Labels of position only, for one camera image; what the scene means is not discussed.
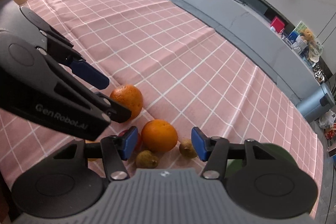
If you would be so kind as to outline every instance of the ribbed gray panel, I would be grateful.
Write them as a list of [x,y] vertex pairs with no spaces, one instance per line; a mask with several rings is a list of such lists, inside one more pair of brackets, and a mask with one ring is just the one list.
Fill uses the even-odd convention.
[[309,224],[304,214],[287,220],[252,215],[231,201],[219,181],[200,178],[194,169],[137,170],[126,181],[113,182],[90,209],[64,219],[23,214],[15,224]]

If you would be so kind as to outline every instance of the orange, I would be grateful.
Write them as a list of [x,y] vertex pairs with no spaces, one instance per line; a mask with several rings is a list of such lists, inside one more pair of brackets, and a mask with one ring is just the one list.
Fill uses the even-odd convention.
[[122,85],[116,88],[111,92],[110,98],[127,107],[132,112],[129,121],[136,118],[142,110],[142,94],[133,85]]
[[177,144],[175,128],[164,120],[152,120],[141,131],[143,143],[152,152],[168,152]]

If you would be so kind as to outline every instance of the gray trash can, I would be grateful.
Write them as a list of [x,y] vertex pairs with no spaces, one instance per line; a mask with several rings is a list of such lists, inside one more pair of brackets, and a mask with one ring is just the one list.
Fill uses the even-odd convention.
[[334,97],[325,83],[309,97],[303,99],[296,108],[308,123],[320,118],[335,105]]

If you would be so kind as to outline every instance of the silver bolt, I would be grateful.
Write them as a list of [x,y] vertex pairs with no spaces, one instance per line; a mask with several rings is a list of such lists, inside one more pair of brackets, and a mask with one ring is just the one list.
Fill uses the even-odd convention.
[[208,170],[203,173],[203,177],[206,179],[218,179],[219,173],[214,170]]
[[47,36],[47,33],[46,33],[45,31],[43,31],[43,30],[40,30],[40,33],[41,33],[42,35],[44,35],[45,37]]
[[124,180],[127,178],[127,173],[124,171],[116,171],[111,174],[111,178],[114,180]]
[[37,48],[37,50],[38,50],[41,54],[43,54],[43,55],[47,55],[47,53],[46,53],[46,51],[45,51],[44,49],[42,49],[42,48]]
[[111,119],[109,116],[107,116],[105,113],[101,114],[103,116],[103,118],[107,121],[107,122],[111,122]]
[[165,177],[170,176],[171,174],[168,171],[163,171],[160,173],[160,175],[165,178]]
[[109,106],[111,105],[110,101],[106,98],[103,99],[105,103],[107,103]]

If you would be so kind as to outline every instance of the pink checkered tablecloth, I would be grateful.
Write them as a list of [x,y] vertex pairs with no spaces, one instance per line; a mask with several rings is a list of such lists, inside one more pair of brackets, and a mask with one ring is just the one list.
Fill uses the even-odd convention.
[[[27,6],[74,44],[110,78],[106,95],[136,85],[144,109],[132,122],[112,122],[102,137],[152,119],[164,119],[179,139],[198,126],[208,136],[242,143],[273,142],[288,150],[321,186],[323,149],[316,134],[265,73],[214,29],[168,0],[29,0]],[[81,81],[88,88],[95,88]],[[32,165],[73,137],[0,110],[0,171],[11,187]],[[125,163],[135,171],[134,158]],[[103,175],[101,161],[90,167]],[[178,148],[158,168],[194,167]],[[317,203],[311,213],[314,217]]]

